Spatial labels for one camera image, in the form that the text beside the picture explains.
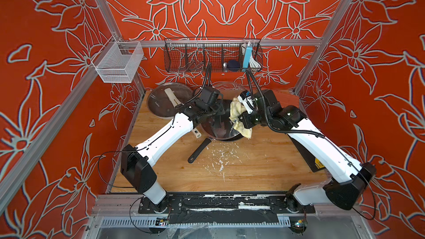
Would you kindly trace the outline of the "glass lid white handle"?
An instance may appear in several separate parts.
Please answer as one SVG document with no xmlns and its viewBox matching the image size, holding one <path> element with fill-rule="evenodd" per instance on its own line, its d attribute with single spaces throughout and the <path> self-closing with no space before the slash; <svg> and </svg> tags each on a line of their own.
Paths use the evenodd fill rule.
<svg viewBox="0 0 425 239">
<path fill-rule="evenodd" d="M 147 107 L 155 116 L 171 119 L 177 113 L 176 107 L 192 97 L 192 90 L 181 83 L 159 85 L 148 96 Z"/>
</svg>

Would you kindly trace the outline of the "yellow cleaning cloth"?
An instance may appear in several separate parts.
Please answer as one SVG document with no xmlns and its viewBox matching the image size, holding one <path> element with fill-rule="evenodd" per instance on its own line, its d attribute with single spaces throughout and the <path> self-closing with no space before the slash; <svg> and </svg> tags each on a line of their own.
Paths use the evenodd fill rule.
<svg viewBox="0 0 425 239">
<path fill-rule="evenodd" d="M 244 105 L 234 97 L 232 102 L 230 103 L 230 121 L 232 122 L 232 128 L 238 131 L 243 137 L 251 139 L 252 137 L 252 129 L 245 128 L 242 121 L 239 118 L 242 114 L 246 114 L 247 110 Z"/>
</svg>

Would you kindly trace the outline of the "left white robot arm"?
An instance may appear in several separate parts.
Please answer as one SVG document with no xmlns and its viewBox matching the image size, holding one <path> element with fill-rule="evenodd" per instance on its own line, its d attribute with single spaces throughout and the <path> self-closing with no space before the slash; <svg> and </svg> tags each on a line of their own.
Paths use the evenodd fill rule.
<svg viewBox="0 0 425 239">
<path fill-rule="evenodd" d="M 158 182 L 153 169 L 160 157 L 181 137 L 210 117 L 224 113 L 222 93 L 211 87 L 202 88 L 186 103 L 177 104 L 177 113 L 149 139 L 122 150 L 121 173 L 139 194 L 147 198 L 157 211 L 163 211 L 168 194 Z"/>
</svg>

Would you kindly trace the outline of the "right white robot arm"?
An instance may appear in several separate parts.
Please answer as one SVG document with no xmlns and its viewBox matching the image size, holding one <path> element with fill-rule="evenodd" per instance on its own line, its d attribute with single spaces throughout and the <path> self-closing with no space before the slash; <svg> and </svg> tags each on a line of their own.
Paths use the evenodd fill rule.
<svg viewBox="0 0 425 239">
<path fill-rule="evenodd" d="M 272 90 L 255 94 L 244 91 L 237 100 L 246 108 L 239 116 L 245 128 L 261 125 L 288 135 L 298 150 L 305 150 L 318 159 L 330 173 L 326 181 L 296 184 L 286 192 L 284 204 L 290 212 L 299 212 L 307 205 L 329 203 L 343 210 L 353 208 L 375 176 L 375 166 L 345 153 L 298 107 L 282 107 Z"/>
</svg>

